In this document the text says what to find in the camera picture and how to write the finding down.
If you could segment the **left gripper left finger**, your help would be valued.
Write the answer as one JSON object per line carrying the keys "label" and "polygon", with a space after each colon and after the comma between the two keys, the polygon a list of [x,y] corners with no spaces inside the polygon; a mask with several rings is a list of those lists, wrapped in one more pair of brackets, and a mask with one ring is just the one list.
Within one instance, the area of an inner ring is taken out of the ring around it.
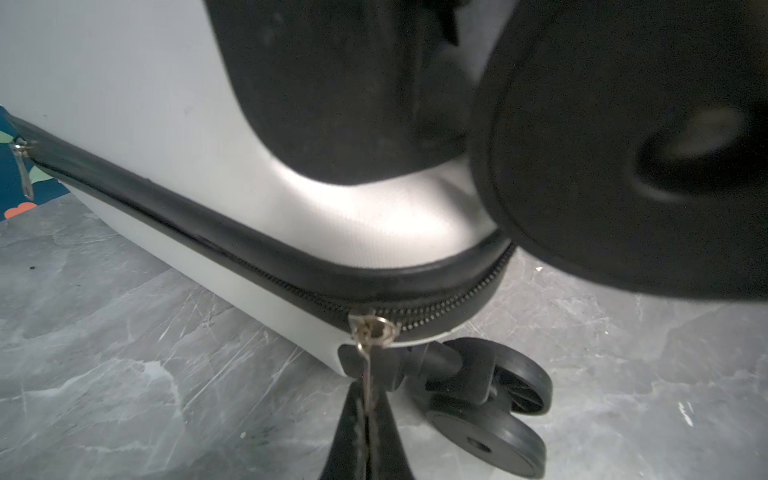
{"label": "left gripper left finger", "polygon": [[362,480],[367,476],[367,430],[362,386],[350,384],[320,480]]}

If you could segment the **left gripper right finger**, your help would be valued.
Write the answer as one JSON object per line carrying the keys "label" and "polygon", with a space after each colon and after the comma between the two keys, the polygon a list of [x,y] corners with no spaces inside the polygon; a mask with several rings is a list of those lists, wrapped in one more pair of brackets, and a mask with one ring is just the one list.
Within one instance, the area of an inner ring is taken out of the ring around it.
{"label": "left gripper right finger", "polygon": [[366,410],[365,442],[366,479],[415,479],[385,392],[375,392],[372,406]]}

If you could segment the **white black suitcase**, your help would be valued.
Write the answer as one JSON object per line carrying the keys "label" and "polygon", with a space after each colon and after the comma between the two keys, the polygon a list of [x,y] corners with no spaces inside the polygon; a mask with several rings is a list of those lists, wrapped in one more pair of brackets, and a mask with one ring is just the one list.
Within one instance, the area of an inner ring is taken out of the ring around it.
{"label": "white black suitcase", "polygon": [[763,1],[5,1],[19,168],[454,444],[540,478],[545,371],[453,339],[516,248],[767,296]]}

